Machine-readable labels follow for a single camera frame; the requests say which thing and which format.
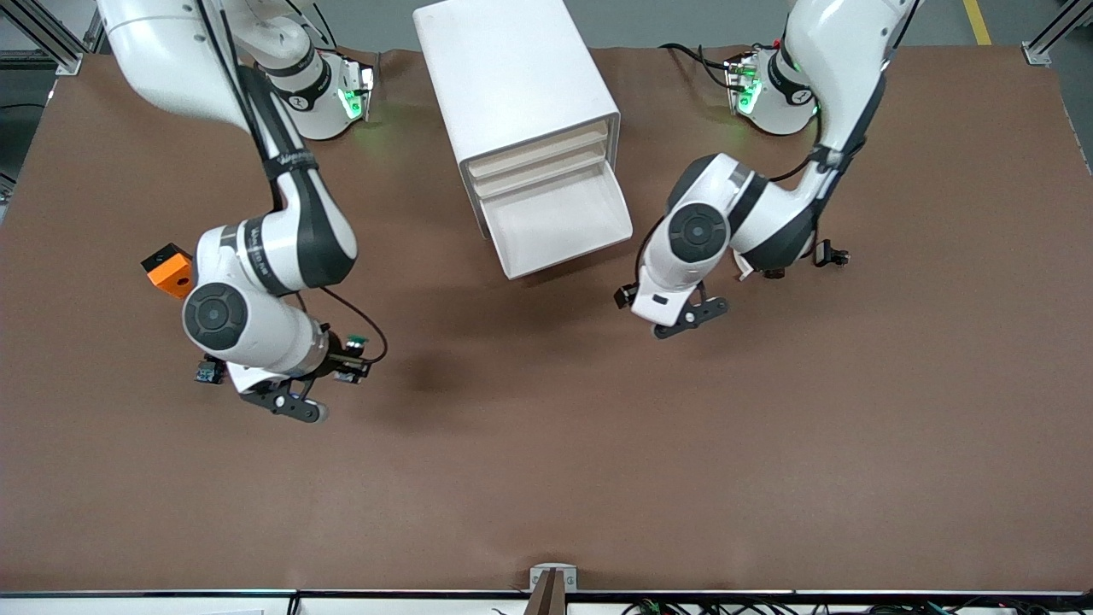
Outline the white plastic drawer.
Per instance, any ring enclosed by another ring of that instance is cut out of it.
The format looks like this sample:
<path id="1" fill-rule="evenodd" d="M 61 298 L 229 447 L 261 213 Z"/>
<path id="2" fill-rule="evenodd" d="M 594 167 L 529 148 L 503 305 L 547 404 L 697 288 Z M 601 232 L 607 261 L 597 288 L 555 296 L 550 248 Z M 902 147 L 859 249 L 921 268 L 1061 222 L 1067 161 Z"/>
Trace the white plastic drawer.
<path id="1" fill-rule="evenodd" d="M 551 159 L 559 155 L 567 155 L 573 151 L 589 145 L 606 143 L 609 137 L 609 125 L 606 120 L 584 125 L 559 135 L 546 137 L 534 140 L 534 143 L 525 143 L 508 147 L 496 153 L 479 157 L 467 162 L 467 172 L 472 178 L 485 179 L 500 173 L 519 170 L 527 165 Z"/>
<path id="2" fill-rule="evenodd" d="M 628 240 L 633 223 L 606 162 L 484 200 L 489 237 L 508 279 Z"/>

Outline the orange and black button box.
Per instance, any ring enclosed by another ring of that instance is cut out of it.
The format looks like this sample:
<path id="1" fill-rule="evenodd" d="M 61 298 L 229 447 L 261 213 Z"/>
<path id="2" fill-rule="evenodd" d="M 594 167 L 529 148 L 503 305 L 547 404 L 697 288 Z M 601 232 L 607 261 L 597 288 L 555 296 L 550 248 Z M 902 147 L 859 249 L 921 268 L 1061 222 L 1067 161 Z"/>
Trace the orange and black button box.
<path id="1" fill-rule="evenodd" d="M 192 256 L 175 243 L 168 243 L 141 261 L 146 277 L 160 291 L 181 301 L 193 288 Z"/>

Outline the grey metal table bracket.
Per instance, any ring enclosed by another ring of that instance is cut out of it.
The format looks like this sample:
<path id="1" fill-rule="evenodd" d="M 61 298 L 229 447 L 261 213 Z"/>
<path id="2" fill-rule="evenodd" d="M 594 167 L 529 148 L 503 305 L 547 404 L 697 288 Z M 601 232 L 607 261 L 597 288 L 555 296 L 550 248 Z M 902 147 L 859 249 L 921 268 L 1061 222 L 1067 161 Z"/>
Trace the grey metal table bracket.
<path id="1" fill-rule="evenodd" d="M 565 593 L 575 593 L 579 590 L 579 577 L 576 565 L 567 563 L 541 563 L 532 565 L 529 569 L 529 592 L 534 592 L 536 586 L 546 577 L 553 580 L 554 586 L 562 587 Z"/>

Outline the aluminium frame profile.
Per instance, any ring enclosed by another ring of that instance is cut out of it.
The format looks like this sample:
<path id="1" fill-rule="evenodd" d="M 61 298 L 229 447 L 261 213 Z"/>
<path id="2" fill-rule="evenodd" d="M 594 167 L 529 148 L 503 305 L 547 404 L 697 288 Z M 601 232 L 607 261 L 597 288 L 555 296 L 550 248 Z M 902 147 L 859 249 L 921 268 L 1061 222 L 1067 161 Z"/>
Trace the aluminium frame profile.
<path id="1" fill-rule="evenodd" d="M 1093 24 L 1093 0 L 1065 0 L 1061 11 L 1038 32 L 1034 39 L 1024 40 L 1021 50 L 1029 66 L 1048 67 L 1050 50 L 1073 29 Z"/>
<path id="2" fill-rule="evenodd" d="M 42 0 L 0 0 L 0 15 L 24 38 L 32 43 L 31 50 L 16 50 L 0 44 L 0 69 L 56 68 L 58 75 L 77 75 L 85 43 L 67 29 Z"/>

